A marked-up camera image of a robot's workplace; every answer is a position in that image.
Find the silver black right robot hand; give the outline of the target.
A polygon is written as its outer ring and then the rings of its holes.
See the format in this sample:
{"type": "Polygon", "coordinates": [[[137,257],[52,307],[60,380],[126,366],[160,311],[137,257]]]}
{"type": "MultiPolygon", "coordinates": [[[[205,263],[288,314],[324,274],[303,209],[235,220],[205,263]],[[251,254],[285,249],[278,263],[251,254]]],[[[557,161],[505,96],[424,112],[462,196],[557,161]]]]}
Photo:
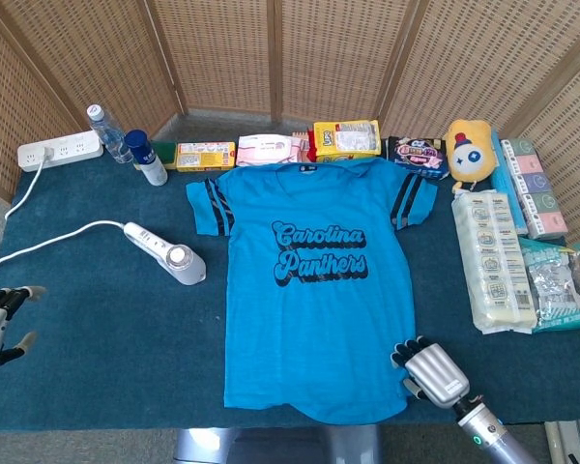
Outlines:
{"type": "Polygon", "coordinates": [[[411,395],[438,408],[453,408],[470,392],[463,371],[438,343],[425,336],[397,343],[391,364],[405,371],[402,385],[411,395]]]}

